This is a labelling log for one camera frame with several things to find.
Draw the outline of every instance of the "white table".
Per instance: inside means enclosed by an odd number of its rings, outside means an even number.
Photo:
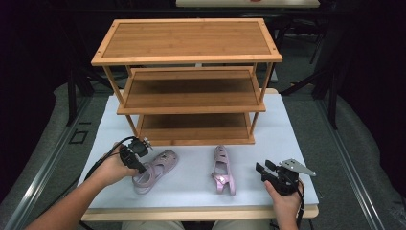
[[[272,199],[264,189],[255,166],[264,166],[265,159],[274,163],[294,158],[305,165],[295,134],[287,116],[282,97],[266,94],[267,111],[261,113],[255,129],[255,145],[226,146],[237,194],[228,189],[219,195],[211,177],[214,170],[215,146],[154,147],[146,162],[163,150],[173,150],[179,156],[176,167],[164,175],[149,193],[135,193],[130,177],[101,191],[90,205],[83,220],[211,220],[211,219],[272,219]],[[107,102],[99,131],[83,169],[79,184],[93,164],[114,142],[132,135],[125,116],[116,115],[119,102],[111,96]],[[305,184],[304,218],[318,215],[313,184],[308,175],[300,174]]]

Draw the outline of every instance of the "gray floor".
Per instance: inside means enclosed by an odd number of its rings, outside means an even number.
[[[281,48],[283,63],[276,68],[279,81],[271,87],[282,91],[290,82],[311,74],[314,67],[308,62],[313,49],[314,44],[307,40],[286,38]],[[65,126],[67,87],[62,85],[56,90],[56,108],[50,123],[24,172],[0,205],[0,229],[24,227],[81,173],[111,94],[97,82],[94,87],[94,97],[79,95],[79,118],[70,127]],[[311,89],[312,85],[306,86],[283,97],[283,101],[304,160],[318,174],[313,183],[320,198],[320,214],[312,220],[314,229],[406,229],[401,197],[379,167],[379,150],[368,130],[341,98],[337,106],[339,128],[331,129],[325,102],[314,101]],[[33,185],[42,187],[33,190]],[[120,229],[115,222],[88,224],[94,229]],[[310,229],[307,220],[302,229]]]

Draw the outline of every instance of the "bamboo shelf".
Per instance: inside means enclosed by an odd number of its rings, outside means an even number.
[[[134,135],[166,146],[254,144],[271,69],[281,61],[262,19],[124,19],[113,22],[92,64],[103,67]],[[268,66],[262,90],[258,62]],[[197,63],[233,65],[179,67]],[[123,93],[110,69],[118,65],[128,72]]]

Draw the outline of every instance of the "forearm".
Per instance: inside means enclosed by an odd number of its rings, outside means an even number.
[[[76,229],[90,203],[103,188],[102,183],[90,177],[27,229]]]

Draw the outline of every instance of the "human hand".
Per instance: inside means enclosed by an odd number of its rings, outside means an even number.
[[[265,188],[274,200],[274,211],[280,229],[297,229],[296,215],[301,205],[301,197],[298,192],[292,195],[280,195],[269,181],[265,181]],[[299,183],[299,191],[303,193],[303,185]]]
[[[123,179],[125,176],[135,176],[138,170],[130,169],[123,164],[120,158],[120,146],[116,147],[111,155],[92,173],[89,179],[108,186]]]

